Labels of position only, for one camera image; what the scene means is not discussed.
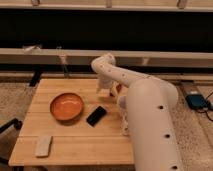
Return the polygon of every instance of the black wall panel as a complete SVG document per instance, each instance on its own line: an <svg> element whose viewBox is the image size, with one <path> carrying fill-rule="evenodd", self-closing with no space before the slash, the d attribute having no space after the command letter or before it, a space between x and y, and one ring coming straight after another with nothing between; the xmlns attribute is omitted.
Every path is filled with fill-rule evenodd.
<svg viewBox="0 0 213 171"><path fill-rule="evenodd" d="M213 52L213 13L0 9L0 48Z"/></svg>

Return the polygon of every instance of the orange bowl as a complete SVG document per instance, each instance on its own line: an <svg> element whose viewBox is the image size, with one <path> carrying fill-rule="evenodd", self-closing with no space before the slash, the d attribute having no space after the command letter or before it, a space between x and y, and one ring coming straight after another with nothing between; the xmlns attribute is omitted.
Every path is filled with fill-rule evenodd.
<svg viewBox="0 0 213 171"><path fill-rule="evenodd" d="M67 121L78 116L83 110L83 100L75 93L57 96L50 104L51 114L59 121Z"/></svg>

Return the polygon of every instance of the wooden table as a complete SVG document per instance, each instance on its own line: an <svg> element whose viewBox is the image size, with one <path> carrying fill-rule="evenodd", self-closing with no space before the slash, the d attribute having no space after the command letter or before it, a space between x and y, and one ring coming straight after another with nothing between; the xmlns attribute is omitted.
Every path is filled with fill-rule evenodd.
<svg viewBox="0 0 213 171"><path fill-rule="evenodd" d="M96 165L133 164L129 137L122 135L121 118L114 97L108 91L96 94L96 79L43 79L23 123L9 164L11 166L39 165ZM85 103L80 119L62 125L50 114L51 101L59 94L74 92ZM91 127L86 118L103 106L108 114ZM53 136L50 155L36 158L35 147L38 136Z"/></svg>

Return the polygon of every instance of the floor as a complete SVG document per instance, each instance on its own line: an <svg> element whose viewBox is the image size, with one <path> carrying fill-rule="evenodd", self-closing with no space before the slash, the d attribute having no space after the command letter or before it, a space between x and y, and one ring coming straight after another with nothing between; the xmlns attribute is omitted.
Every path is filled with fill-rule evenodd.
<svg viewBox="0 0 213 171"><path fill-rule="evenodd" d="M36 88L28 86L29 78L0 77L0 125L17 117L24 120L28 106ZM199 86L207 96L213 91L211 86ZM191 111L179 90L179 102L171 112L178 145L182 155L185 171L213 170L213 122L205 115ZM18 132L10 128L0 135L0 156L9 158ZM133 166L81 166L81 167L47 167L51 171L133 171ZM10 171L11 168L0 165L0 170ZM25 171L37 171L40 168L26 167Z"/></svg>

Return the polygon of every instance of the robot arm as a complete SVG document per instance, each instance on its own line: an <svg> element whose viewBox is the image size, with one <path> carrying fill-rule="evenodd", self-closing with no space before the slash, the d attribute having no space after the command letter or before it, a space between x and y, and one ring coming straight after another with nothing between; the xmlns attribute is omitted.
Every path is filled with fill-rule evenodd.
<svg viewBox="0 0 213 171"><path fill-rule="evenodd" d="M175 106L176 88L156 77L122 69L105 54L92 62L101 82L112 80L129 87L126 109L137 171L183 171L169 110Z"/></svg>

